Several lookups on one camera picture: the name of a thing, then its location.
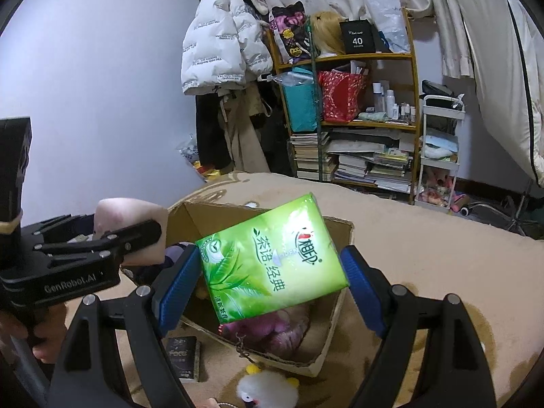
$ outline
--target tissue pack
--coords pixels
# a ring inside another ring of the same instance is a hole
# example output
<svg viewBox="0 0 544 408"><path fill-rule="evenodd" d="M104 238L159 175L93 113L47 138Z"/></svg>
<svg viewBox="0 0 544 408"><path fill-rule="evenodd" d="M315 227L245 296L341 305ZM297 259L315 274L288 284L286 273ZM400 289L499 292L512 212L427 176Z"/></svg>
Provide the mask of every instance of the tissue pack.
<svg viewBox="0 0 544 408"><path fill-rule="evenodd" d="M301 304L349 285L312 194L196 244L222 324Z"/></svg>

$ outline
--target coat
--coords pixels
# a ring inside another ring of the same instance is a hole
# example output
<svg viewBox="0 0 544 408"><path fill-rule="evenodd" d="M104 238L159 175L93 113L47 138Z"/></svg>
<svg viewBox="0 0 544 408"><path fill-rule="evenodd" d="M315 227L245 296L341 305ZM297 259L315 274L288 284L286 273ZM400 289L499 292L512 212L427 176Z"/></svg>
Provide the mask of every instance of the coat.
<svg viewBox="0 0 544 408"><path fill-rule="evenodd" d="M271 70L260 22L244 0L201 0L183 41L184 94L243 89Z"/></svg>

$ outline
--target black robotic device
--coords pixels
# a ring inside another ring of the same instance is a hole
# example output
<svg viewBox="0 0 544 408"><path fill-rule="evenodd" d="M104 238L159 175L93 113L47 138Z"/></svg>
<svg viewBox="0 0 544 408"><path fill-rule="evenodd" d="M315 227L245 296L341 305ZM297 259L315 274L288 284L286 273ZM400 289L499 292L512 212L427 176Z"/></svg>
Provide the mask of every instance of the black robotic device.
<svg viewBox="0 0 544 408"><path fill-rule="evenodd" d="M0 222L17 224L28 164L28 118L0 122ZM119 283L123 256L155 243L160 225L147 221L92 242L66 243L92 229L92 216L61 216L0 235L0 308L27 326L40 309L85 296L50 376L28 343L14 341L20 361L14 372L0 356L2 387L32 397L21 406L125 408L132 401L122 370L116 329L127 331L142 386L153 408L193 408L160 339L177 321L200 275L196 247L184 252L151 284L128 297L101 301L96 291ZM355 247L341 252L350 290L366 326L382 339L368 376L350 408L391 408L401 388L418 329L428 329L424 360L409 408L492 408L491 374L469 315L455 294L443 300L416 297L391 285L369 267Z"/></svg>

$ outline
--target red gift bag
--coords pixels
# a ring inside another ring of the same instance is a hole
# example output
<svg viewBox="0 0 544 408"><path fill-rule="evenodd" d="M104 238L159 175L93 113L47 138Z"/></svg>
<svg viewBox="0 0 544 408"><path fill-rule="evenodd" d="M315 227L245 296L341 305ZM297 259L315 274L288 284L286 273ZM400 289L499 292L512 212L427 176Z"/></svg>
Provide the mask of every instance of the red gift bag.
<svg viewBox="0 0 544 408"><path fill-rule="evenodd" d="M323 120L349 123L360 113L357 99L368 84L367 75L324 71L319 73L323 92Z"/></svg>

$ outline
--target open cardboard box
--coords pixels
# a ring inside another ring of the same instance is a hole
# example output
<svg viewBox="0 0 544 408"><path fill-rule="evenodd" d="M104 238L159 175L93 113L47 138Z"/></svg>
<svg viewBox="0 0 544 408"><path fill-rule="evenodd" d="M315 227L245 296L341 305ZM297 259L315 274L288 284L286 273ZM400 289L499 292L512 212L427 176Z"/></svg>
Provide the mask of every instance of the open cardboard box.
<svg viewBox="0 0 544 408"><path fill-rule="evenodd" d="M180 241L195 242L265 211L235 205L178 202L169 210L167 247ZM325 223L337 251L349 245L352 223L334 218L325 218ZM308 332L291 361L250 350L252 358L292 373L317 376L333 339L345 293L344 289L316 299L311 309ZM235 348L234 344L217 334L219 321L210 300L198 299L193 295L182 320L218 342Z"/></svg>

